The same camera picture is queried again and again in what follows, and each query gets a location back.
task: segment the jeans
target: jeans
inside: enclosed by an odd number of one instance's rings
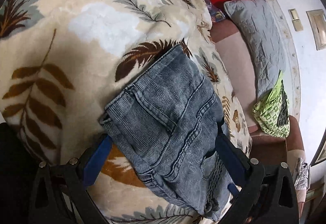
[[[217,220],[231,183],[215,151],[223,109],[210,80],[176,45],[106,107],[100,124],[157,196]]]

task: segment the beige blanket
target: beige blanket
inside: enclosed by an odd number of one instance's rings
[[[212,81],[231,141],[249,155],[242,108],[210,28],[204,0],[7,0],[0,9],[0,111],[33,156],[65,164],[103,131],[104,106],[177,41]],[[111,223],[200,220],[145,188],[115,146],[88,191]]]

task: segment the blue gripper pad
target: blue gripper pad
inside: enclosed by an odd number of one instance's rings
[[[100,173],[102,166],[104,165],[105,160],[111,151],[111,148],[112,139],[107,135],[101,141],[98,148],[94,151],[84,167],[83,185],[85,188],[95,183],[95,180]]]

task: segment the green bag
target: green bag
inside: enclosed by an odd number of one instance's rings
[[[261,130],[267,135],[278,138],[289,135],[289,100],[284,91],[281,71],[272,91],[254,105],[252,112]]]

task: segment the pink sofa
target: pink sofa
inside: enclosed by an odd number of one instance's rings
[[[286,162],[293,173],[299,157],[305,159],[304,146],[297,120],[290,116],[290,135],[286,139],[275,138],[263,133],[252,115],[257,102],[255,71],[250,53],[236,25],[223,20],[213,25],[212,40],[216,43],[222,61],[229,73],[234,93],[243,108],[253,146],[250,158],[257,158],[264,164]],[[302,213],[306,190],[297,190],[299,215]]]

